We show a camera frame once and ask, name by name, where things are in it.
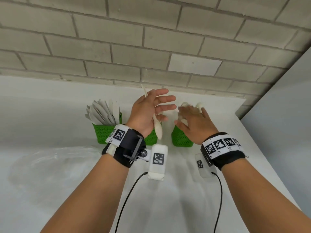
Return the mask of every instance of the human hand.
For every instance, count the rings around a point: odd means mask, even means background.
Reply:
[[[134,103],[131,111],[131,116],[126,125],[135,129],[146,138],[154,128],[153,114],[161,113],[162,111],[174,110],[176,105],[159,105],[161,103],[172,102],[176,100],[175,96],[160,96],[169,92],[168,89],[157,89],[148,92],[148,96],[142,96]],[[161,121],[168,121],[168,118],[159,114],[156,116]]]
[[[193,143],[201,145],[206,138],[218,133],[204,108],[202,108],[202,113],[193,106],[178,107],[178,110],[180,115],[187,120],[188,126],[179,120],[175,120],[174,123]]]

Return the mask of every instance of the green basket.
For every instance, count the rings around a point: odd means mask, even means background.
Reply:
[[[122,113],[120,113],[120,123],[122,123]],[[115,128],[115,126],[106,126],[106,125],[94,125],[94,130],[96,133],[97,141],[99,144],[107,144],[106,140]],[[156,144],[158,138],[156,132],[153,129],[149,136],[145,138],[146,145]]]
[[[179,147],[192,147],[193,142],[186,137],[185,133],[180,130],[177,126],[174,127],[172,132],[172,143],[174,146]]]

